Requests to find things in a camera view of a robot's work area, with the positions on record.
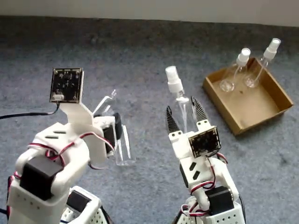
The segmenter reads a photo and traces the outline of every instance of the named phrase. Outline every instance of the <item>white spray nozzle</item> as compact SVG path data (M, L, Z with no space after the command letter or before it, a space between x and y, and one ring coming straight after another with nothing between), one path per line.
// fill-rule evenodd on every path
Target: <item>white spray nozzle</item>
M182 81L178 76L178 71L175 66L169 66L165 69L168 79L168 87L170 92L180 92L183 90Z
M237 65L243 67L247 64L250 56L249 48L243 48L239 56L237 57Z
M281 40L278 38L273 38L269 46L267 47L266 51L264 52L263 56L268 60L272 60L276 53L277 49L281 43Z

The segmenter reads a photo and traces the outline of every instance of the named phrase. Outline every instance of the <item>clear plastic bottle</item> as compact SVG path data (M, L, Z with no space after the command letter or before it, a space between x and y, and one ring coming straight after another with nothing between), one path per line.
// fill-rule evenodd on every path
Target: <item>clear plastic bottle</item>
M197 131L196 119L194 118L192 103L189 97L185 95L182 81L178 76L177 68L170 66L165 69L168 87L174 96L174 100L170 103L173 118L178 127L184 133Z
M223 91L233 91L237 82L246 75L249 56L250 50L248 48L243 48L238 55L236 62L226 69L224 76L219 83L219 86Z
M266 51L264 52L263 56L258 59L258 61L261 64L261 67L257 66L255 70L252 71L252 73L248 74L244 78L244 83L250 88L255 88L259 84L259 79L261 77L261 74L267 68L269 65L269 62L273 60L273 58L276 55L277 49L280 45L281 41L278 38L273 38L270 45L267 47Z
M135 155L132 153L128 131L126 125L123 123L123 118L117 111L118 100L116 91L114 90L110 96L105 96L97 108L94 110L94 116L114 116L115 122L121 121L121 127L116 130L116 144L115 144L115 160L118 166L130 166L135 163Z

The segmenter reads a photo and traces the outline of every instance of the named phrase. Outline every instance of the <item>red and white wire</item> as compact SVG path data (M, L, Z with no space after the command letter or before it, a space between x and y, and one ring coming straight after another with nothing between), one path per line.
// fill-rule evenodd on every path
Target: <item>red and white wire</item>
M198 203L196 202L190 209L188 209L189 206L187 204L182 204L181 212L185 216L188 216L188 217L201 217L201 216L204 216L207 213L207 211L203 211L201 209L198 209L198 210L196 210L196 212L192 212L197 205L198 205Z
M222 153L217 153L216 155L217 155L218 158L222 158L224 160L224 162L226 164L228 164L228 160L225 158L225 156Z
M216 174L215 174L215 170L214 170L214 167L212 166L211 162L210 162L210 159L207 158L208 162L210 163L210 168L211 168L211 171L213 173L213 176L214 176L214 180L213 181L205 181L205 182L202 182L198 185L196 185L195 187L193 187L190 191L191 195L193 194L194 191L198 190L199 188L204 188L204 189L213 189L215 187L215 183L216 183Z
M111 145L111 143L110 143L107 139L105 139L105 138L99 136L98 134L96 134L95 132L86 132L86 133L83 133L83 134L81 134L81 135L79 136L79 138L83 139L84 137L89 136L89 135L94 135L94 136L97 137L98 139L100 139L100 140L102 140L103 142L105 142L105 143L108 145L108 147L113 151L113 153L114 153L114 155L115 155L115 149L114 149L114 147ZM47 151L46 151L46 156L47 156L47 157L50 157L50 151L53 151L53 152L55 153L55 155L52 156L51 159L52 159L52 160L55 160L55 159L57 159L58 157L60 157L60 160L61 160L62 165L65 166L65 161L64 161L64 159L63 159L62 154L63 154L68 148L70 148L70 147L72 147L72 146L74 146L74 145L75 145L75 141L73 141L73 142L71 142L70 144L68 144L67 146L65 146L59 153L58 153L58 150L56 150L56 149L54 149L54 148L52 148L52 147L49 147L49 146L47 146L47 145L40 144L40 143L34 143L34 142L33 142L33 143L30 143L30 144L29 144L29 147L36 146L36 147L42 147L42 148L47 149ZM106 169L105 167L104 167L104 168L96 167L96 166L92 165L90 162L88 163L88 165L89 165L92 169L96 169L96 170Z

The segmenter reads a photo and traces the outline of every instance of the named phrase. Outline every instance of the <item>cardboard tray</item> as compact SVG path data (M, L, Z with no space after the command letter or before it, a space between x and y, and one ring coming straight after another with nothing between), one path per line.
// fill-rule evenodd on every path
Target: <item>cardboard tray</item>
M247 66L248 72L253 72L261 64L255 58L250 58ZM208 75L203 88L234 135L276 117L293 106L292 100L268 70L263 71L256 88L249 88L240 80L234 91L224 92L219 82L225 70Z

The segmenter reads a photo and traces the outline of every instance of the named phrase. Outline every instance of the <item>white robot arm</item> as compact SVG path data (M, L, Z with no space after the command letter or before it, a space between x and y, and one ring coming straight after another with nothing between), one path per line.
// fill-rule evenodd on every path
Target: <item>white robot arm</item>
M82 104L83 77L82 68L53 69L50 102L60 104L68 123L38 133L17 159L8 224L112 223L99 198L70 188L87 165L102 169L96 164L115 155L122 136L119 114L95 117Z
M191 97L198 131L183 133L166 109L166 126L180 171L191 195L174 223L245 224L239 192L225 162L212 156L221 148L216 126L212 126L200 103Z

